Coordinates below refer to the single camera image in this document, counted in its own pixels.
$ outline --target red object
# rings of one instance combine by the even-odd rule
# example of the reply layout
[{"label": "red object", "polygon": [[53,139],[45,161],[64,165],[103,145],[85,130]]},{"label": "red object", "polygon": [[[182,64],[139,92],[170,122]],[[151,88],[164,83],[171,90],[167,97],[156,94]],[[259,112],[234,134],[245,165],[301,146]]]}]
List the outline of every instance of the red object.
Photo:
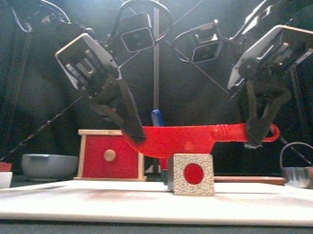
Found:
[{"label": "red object", "polygon": [[0,172],[10,172],[10,170],[12,170],[12,164],[0,163]]},{"label": "red object", "polygon": [[[210,154],[215,142],[246,142],[246,125],[222,124],[207,126],[143,127],[147,139],[136,144],[123,134],[126,142],[146,156],[170,158],[174,154]],[[278,127],[271,124],[273,136],[263,139],[274,142]]]},{"label": "red object", "polygon": [[198,164],[188,164],[183,170],[183,178],[191,185],[200,184],[204,177],[202,166]]},{"label": "red object", "polygon": [[[116,158],[104,159],[112,150]],[[138,178],[138,151],[124,142],[121,135],[87,135],[81,177]]]}]

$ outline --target metal basket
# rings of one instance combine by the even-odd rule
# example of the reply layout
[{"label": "metal basket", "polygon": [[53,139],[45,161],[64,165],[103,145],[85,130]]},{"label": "metal basket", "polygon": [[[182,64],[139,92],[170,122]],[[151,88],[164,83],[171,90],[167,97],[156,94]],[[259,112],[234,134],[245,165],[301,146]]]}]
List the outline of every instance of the metal basket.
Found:
[{"label": "metal basket", "polygon": [[307,166],[307,167],[283,167],[282,166],[283,152],[291,145],[295,145],[295,144],[302,144],[310,149],[313,149],[311,145],[306,143],[301,143],[301,142],[289,143],[282,148],[279,152],[279,168],[281,168],[282,176],[285,178],[285,186],[313,188],[313,166]]}]

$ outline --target gray bowl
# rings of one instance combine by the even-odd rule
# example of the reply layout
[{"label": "gray bowl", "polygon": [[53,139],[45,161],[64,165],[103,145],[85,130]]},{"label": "gray bowl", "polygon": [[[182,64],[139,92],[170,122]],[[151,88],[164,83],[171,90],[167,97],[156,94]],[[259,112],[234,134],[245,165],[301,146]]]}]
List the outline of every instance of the gray bowl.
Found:
[{"label": "gray bowl", "polygon": [[56,181],[73,177],[79,158],[57,154],[24,154],[21,171],[29,180]]}]

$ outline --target black background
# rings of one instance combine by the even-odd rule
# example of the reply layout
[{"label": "black background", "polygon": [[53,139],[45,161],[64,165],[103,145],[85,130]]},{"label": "black background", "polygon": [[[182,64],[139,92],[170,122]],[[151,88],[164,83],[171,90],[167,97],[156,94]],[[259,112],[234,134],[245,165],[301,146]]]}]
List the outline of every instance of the black background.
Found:
[{"label": "black background", "polygon": [[[113,27],[120,0],[55,0],[51,1],[67,13],[72,22],[91,27],[99,39],[105,40]],[[174,31],[160,44],[160,92],[159,109],[166,125],[208,125],[243,122],[239,114],[238,98],[230,99],[226,88],[230,75],[231,53],[226,51],[214,61],[203,62],[198,68],[184,64],[174,56],[170,43],[183,31],[219,20],[220,33],[226,37],[235,34],[246,16],[262,1],[258,0],[163,0],[174,18]],[[313,30],[313,8],[298,13],[298,27]],[[23,10],[17,9],[21,18]],[[53,57],[55,50],[40,33],[31,36],[18,29],[12,12],[0,7],[0,154],[45,124],[79,97]],[[25,66],[21,55],[31,37]],[[283,105],[275,124],[289,142],[311,143],[313,116],[313,59],[298,67],[299,95]],[[126,79],[135,95],[136,107],[143,125],[151,125],[152,105],[152,48],[142,51],[121,67]],[[20,170],[23,154],[71,154],[79,156],[79,129],[117,129],[89,109],[88,100],[80,100],[68,112],[57,118],[49,127],[8,158],[14,170]],[[257,150],[247,150],[241,143],[215,144],[215,173],[273,175],[279,173],[278,153],[283,144],[275,141],[263,144]],[[286,159],[286,165],[305,165],[294,154]]]}]

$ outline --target speckled block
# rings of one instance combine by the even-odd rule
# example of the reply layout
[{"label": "speckled block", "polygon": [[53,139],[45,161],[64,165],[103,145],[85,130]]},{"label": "speckled block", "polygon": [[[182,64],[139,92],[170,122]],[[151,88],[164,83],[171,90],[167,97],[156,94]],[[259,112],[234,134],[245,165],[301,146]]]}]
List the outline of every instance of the speckled block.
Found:
[{"label": "speckled block", "polygon": [[214,196],[211,154],[174,154],[168,160],[167,186],[179,196]]}]

